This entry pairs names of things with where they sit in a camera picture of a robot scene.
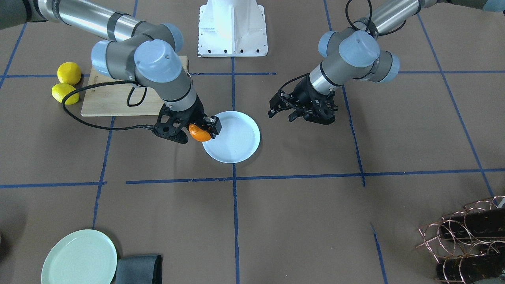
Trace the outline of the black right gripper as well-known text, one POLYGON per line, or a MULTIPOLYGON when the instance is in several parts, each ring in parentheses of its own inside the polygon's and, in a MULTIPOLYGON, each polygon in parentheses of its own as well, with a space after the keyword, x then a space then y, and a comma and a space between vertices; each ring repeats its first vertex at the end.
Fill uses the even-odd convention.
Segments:
POLYGON ((178 122, 184 127, 188 124, 204 126, 204 130, 209 133, 211 139, 215 139, 222 129, 219 117, 208 117, 204 113, 204 106, 200 99, 196 99, 195 103, 187 110, 178 112, 178 122))

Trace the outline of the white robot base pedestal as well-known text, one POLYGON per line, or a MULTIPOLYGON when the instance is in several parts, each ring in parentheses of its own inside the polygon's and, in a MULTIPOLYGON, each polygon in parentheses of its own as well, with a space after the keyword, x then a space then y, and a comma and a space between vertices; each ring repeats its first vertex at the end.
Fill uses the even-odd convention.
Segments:
POLYGON ((200 6, 198 28, 200 57, 268 54, 265 9, 256 0, 208 0, 200 6))

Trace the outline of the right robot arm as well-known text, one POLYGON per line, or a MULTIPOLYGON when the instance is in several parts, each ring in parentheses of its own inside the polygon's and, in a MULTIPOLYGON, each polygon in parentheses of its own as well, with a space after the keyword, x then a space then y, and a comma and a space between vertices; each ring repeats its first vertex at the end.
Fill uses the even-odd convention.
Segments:
POLYGON ((184 128, 195 127, 211 139, 221 131, 216 116, 204 113, 193 80, 179 59, 183 36, 173 24, 154 25, 88 0, 2 0, 1 29, 29 22, 61 22, 99 36, 92 66, 113 79, 153 89, 163 101, 154 125, 135 125, 158 137, 188 142, 184 128))

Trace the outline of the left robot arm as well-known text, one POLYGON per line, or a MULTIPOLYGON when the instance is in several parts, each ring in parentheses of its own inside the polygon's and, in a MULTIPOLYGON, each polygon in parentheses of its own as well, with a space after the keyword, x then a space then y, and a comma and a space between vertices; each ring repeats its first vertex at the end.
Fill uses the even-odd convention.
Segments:
POLYGON ((288 120, 329 125, 335 122, 334 103, 338 88, 349 80, 386 83, 399 73, 399 58, 380 49, 377 39, 393 34, 406 20, 422 9, 438 4, 437 0, 388 0, 378 8, 368 6, 368 15, 350 21, 345 30, 328 31, 318 43, 323 61, 310 73, 296 77, 292 92, 279 88, 270 99, 269 118, 292 110, 288 120))

